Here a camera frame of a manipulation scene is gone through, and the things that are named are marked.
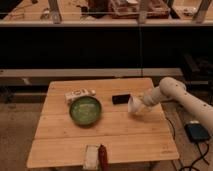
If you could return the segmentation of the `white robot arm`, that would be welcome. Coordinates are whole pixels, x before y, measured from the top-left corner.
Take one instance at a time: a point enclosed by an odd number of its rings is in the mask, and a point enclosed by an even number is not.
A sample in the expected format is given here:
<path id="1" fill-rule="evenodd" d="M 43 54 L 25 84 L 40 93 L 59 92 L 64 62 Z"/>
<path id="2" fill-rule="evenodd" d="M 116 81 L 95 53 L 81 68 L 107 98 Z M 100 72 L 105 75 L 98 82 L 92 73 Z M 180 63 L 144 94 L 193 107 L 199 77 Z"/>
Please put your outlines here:
<path id="1" fill-rule="evenodd" d="M 182 82 L 165 77 L 157 87 L 144 94 L 142 102 L 146 106 L 155 106 L 165 99 L 177 101 L 206 128 L 213 130 L 213 106 L 187 92 Z"/>

